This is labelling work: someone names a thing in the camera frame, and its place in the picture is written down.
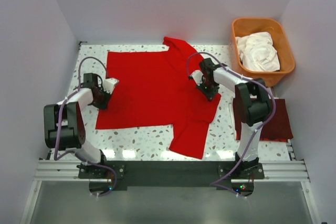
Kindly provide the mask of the bright red t shirt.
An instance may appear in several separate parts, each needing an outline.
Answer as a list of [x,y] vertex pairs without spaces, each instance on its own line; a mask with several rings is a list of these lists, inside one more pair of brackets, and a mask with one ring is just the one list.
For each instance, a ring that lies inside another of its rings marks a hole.
[[169,149],[201,159],[209,125],[221,95],[209,101],[188,73],[202,56],[187,42],[165,37],[167,51],[109,52],[108,75],[119,80],[108,107],[100,110],[96,129],[172,125]]

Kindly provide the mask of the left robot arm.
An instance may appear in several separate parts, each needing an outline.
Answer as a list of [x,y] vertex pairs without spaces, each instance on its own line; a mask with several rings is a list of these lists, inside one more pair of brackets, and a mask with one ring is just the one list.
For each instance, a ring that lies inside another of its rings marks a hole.
[[54,160],[71,154],[85,166],[90,166],[91,173],[97,178],[108,174],[109,165],[102,150],[87,140],[82,111],[88,106],[106,110],[118,84],[118,79],[102,79],[95,73],[86,73],[73,93],[44,107],[45,143],[54,149]]

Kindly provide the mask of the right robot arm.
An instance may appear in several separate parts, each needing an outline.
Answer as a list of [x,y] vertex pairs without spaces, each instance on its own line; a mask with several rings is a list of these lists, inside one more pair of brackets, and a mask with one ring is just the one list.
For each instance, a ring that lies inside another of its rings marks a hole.
[[234,102],[241,121],[241,133],[239,148],[235,153],[234,173],[239,178],[246,178],[259,163],[261,130],[275,113],[275,101],[261,78],[248,78],[226,65],[214,64],[209,58],[203,59],[199,67],[200,70],[195,70],[190,78],[207,100],[214,100],[219,86],[235,93]]

